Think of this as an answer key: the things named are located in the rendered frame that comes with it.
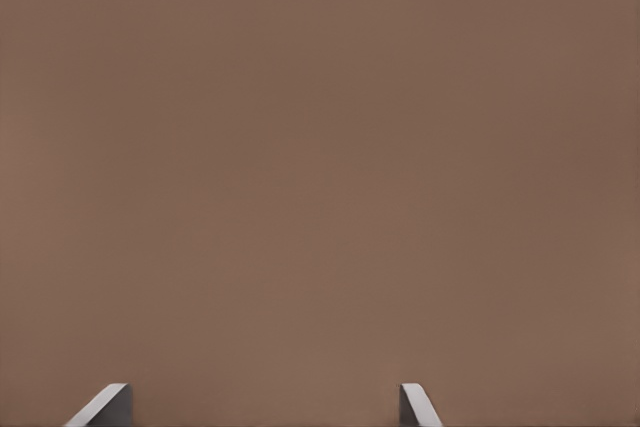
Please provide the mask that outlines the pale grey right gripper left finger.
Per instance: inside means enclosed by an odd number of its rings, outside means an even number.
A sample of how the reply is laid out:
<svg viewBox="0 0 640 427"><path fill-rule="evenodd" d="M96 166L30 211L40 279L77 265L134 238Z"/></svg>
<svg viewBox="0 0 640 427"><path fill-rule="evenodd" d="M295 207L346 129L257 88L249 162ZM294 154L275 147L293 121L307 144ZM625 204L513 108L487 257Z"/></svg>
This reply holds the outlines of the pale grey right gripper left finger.
<svg viewBox="0 0 640 427"><path fill-rule="evenodd" d="M133 427L133 392L129 383L111 383L63 427Z"/></svg>

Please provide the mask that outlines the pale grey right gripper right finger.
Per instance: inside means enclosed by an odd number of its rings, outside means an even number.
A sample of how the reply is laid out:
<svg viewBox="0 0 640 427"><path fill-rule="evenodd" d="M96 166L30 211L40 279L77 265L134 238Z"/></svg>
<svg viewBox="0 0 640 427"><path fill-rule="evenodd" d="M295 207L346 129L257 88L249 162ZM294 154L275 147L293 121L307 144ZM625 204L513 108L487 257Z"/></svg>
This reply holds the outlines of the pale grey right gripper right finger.
<svg viewBox="0 0 640 427"><path fill-rule="evenodd" d="M426 391L419 383L402 383L399 389L400 427L443 427Z"/></svg>

